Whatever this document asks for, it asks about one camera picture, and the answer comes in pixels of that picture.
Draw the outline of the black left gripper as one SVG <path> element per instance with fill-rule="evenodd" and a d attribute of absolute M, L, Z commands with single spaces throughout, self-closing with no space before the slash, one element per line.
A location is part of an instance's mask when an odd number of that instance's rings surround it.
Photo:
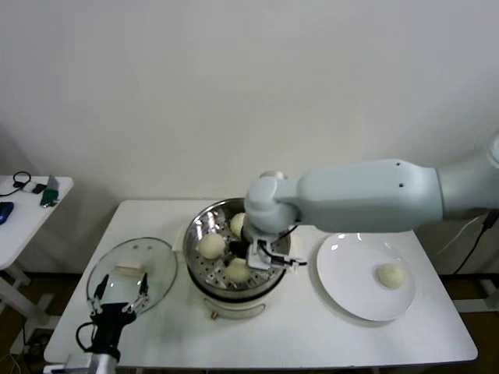
<path fill-rule="evenodd" d="M 143 274 L 137 297 L 126 303 L 111 303 L 101 306 L 108 284 L 109 275 L 106 274 L 102 281 L 96 286 L 92 296 L 87 297 L 90 313 L 96 314 L 92 322 L 97 327 L 93 343 L 93 353 L 119 353 L 118 345 L 125 326 L 133 323 L 137 318 L 137 312 L 141 312 L 149 302 L 148 272 Z"/>

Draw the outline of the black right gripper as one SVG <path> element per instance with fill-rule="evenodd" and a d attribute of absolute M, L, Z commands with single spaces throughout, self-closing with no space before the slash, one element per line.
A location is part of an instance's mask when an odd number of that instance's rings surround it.
<path fill-rule="evenodd" d="M 227 268 L 233 259 L 246 259 L 250 244 L 247 240 L 232 240 L 227 244 L 227 254 L 223 261 L 225 268 Z"/>

